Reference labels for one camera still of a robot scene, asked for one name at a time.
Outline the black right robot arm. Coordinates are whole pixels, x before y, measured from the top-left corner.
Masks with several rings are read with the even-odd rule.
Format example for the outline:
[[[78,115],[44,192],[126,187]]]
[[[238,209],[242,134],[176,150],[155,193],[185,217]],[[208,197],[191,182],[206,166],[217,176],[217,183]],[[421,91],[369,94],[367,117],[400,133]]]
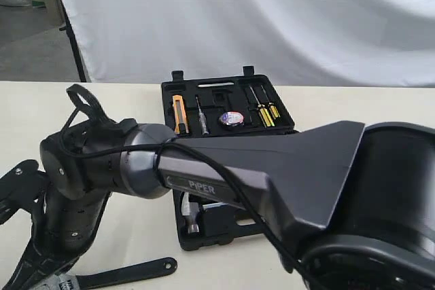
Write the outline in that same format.
[[[1,179],[1,220],[32,216],[7,289],[69,270],[109,196],[170,189],[245,209],[309,289],[434,288],[434,130],[342,121],[292,134],[178,138],[162,124],[65,126]]]

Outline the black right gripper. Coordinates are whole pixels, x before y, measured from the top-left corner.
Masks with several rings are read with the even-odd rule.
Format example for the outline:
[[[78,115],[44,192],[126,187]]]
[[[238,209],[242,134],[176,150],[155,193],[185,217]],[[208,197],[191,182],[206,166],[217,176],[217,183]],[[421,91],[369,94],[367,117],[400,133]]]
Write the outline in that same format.
[[[30,289],[51,275],[50,264],[72,266],[97,235],[110,193],[92,190],[70,200],[51,187],[36,234],[28,242],[5,289]]]

